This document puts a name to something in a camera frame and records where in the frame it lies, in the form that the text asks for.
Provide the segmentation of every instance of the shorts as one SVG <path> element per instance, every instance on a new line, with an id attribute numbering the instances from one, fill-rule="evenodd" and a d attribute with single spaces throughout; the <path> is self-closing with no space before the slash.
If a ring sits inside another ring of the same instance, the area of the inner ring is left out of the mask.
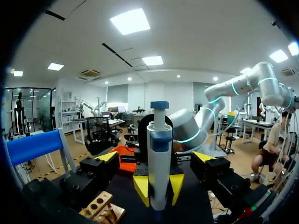
<path id="1" fill-rule="evenodd" d="M 273 167 L 274 163 L 276 162 L 276 159 L 278 157 L 278 155 L 276 155 L 275 153 L 269 153 L 266 149 L 262 149 L 258 155 L 261 155 L 263 158 L 263 162 L 261 164 L 262 165 L 267 165 L 269 167 Z"/>

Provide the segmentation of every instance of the ceiling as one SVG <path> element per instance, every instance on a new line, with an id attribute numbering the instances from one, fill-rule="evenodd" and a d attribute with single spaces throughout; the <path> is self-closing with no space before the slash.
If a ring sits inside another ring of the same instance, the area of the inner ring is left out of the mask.
<path id="1" fill-rule="evenodd" d="M 80 5 L 82 2 L 58 0 L 49 8 L 64 21 L 48 14 L 40 16 L 11 64 L 24 71 L 23 77 L 11 75 L 9 82 L 76 79 L 80 72 L 94 69 L 102 75 L 102 79 L 90 82 L 95 86 L 105 86 L 105 81 L 108 85 L 128 83 L 129 76 L 131 83 L 215 83 L 214 76 L 218 82 L 225 81 L 260 61 L 269 61 L 276 71 L 289 66 L 299 69 L 297 58 L 287 50 L 288 40 L 271 25 L 274 18 L 255 1 L 86 0 Z M 109 19 L 138 8 L 144 10 L 150 30 L 122 35 Z M 282 63 L 269 58 L 279 49 L 289 56 Z M 161 56 L 164 64 L 146 67 L 140 58 L 147 56 Z M 51 62 L 64 67 L 47 70 Z"/>

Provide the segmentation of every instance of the orange object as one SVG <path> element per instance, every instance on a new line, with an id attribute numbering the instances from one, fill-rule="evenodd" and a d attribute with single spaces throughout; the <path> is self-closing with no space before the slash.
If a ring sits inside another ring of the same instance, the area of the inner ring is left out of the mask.
<path id="1" fill-rule="evenodd" d="M 135 148 L 128 147 L 128 149 L 131 151 L 135 151 Z M 121 155 L 134 155 L 134 153 L 128 151 L 125 146 L 117 146 L 115 147 L 115 149 L 111 150 L 110 153 L 115 151 L 118 152 L 118 158 L 120 160 L 120 169 L 131 173 L 135 172 L 137 164 L 131 162 L 121 162 L 121 157 L 120 157 Z"/>

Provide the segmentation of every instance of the yellow bracket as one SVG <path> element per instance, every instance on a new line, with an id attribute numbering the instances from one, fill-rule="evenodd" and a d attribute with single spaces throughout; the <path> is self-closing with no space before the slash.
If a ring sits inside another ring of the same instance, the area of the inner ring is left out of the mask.
<path id="1" fill-rule="evenodd" d="M 118 153 L 118 152 L 111 152 L 111 153 L 107 153 L 107 154 L 105 154 L 105 155 L 100 155 L 100 156 L 98 156 L 98 157 L 94 157 L 93 159 L 100 159 L 100 160 L 103 160 L 103 161 L 105 161 L 105 163 L 106 162 L 108 162 L 116 153 Z"/>
<path id="2" fill-rule="evenodd" d="M 192 152 L 194 155 L 196 155 L 198 158 L 200 158 L 201 161 L 203 161 L 204 163 L 210 159 L 216 159 L 215 157 L 209 156 L 209 155 L 205 155 L 202 153 L 198 153 L 198 152 Z"/>
<path id="3" fill-rule="evenodd" d="M 150 206 L 149 200 L 149 177 L 133 176 L 134 188 L 146 207 Z"/>
<path id="4" fill-rule="evenodd" d="M 171 182 L 172 186 L 172 191 L 173 191 L 173 198 L 172 198 L 172 206 L 176 204 L 178 195 L 182 189 L 183 186 L 183 180 L 184 180 L 185 174 L 175 174 L 175 175 L 170 175 L 169 179 Z"/>

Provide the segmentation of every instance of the yellow-black caution tape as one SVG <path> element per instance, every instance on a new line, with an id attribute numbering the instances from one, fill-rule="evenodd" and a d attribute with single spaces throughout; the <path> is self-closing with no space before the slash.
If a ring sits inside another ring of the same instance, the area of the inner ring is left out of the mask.
<path id="1" fill-rule="evenodd" d="M 75 160 L 77 160 L 77 159 L 79 159 L 79 158 L 81 158 L 82 156 L 85 156 L 85 155 L 87 155 L 87 154 L 89 154 L 89 152 L 84 153 L 84 154 L 80 155 L 79 157 L 77 157 L 77 158 L 75 158 L 75 159 L 73 159 L 73 160 L 75 161 Z M 46 175 L 49 175 L 49 174 L 54 173 L 54 172 L 55 172 L 55 171 L 52 170 L 52 171 L 50 171 L 50 172 L 48 172 L 48 173 L 46 173 L 46 174 L 44 174 L 44 175 L 42 175 L 42 176 L 39 176 L 38 179 L 40 179 L 40 178 L 44 178 Z"/>

